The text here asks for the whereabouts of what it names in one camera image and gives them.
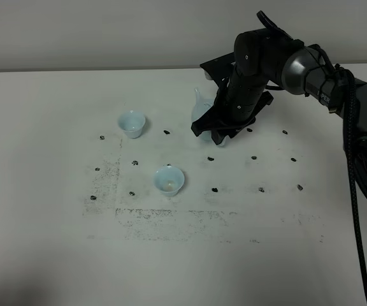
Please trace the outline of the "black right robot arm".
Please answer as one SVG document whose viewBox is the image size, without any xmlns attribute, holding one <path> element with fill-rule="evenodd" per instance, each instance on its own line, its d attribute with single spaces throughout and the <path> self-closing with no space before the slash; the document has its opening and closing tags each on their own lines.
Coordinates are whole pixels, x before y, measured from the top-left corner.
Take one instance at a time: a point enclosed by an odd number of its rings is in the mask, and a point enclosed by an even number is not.
<svg viewBox="0 0 367 306">
<path fill-rule="evenodd" d="M 347 70 L 333 66 L 318 45 L 305 46 L 279 29 L 239 34 L 233 53 L 205 62 L 202 68 L 218 91 L 212 107 L 191 129 L 195 135 L 210 132 L 216 144 L 253 124 L 256 115 L 272 102 L 272 90 L 312 96 L 340 117 L 349 105 Z M 354 83 L 354 171 L 367 198 L 367 82 L 355 79 Z"/>
</svg>

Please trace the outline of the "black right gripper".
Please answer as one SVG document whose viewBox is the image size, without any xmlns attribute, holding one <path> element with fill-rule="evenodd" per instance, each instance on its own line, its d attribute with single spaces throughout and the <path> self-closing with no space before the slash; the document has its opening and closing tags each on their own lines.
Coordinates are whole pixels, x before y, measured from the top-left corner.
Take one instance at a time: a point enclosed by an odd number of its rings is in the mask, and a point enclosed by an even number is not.
<svg viewBox="0 0 367 306">
<path fill-rule="evenodd" d="M 210 131 L 217 146 L 224 146 L 227 139 L 233 139 L 255 122 L 254 110 L 269 79 L 261 74 L 244 74 L 235 64 L 222 93 L 199 119 L 192 123 L 195 136 Z"/>
</svg>

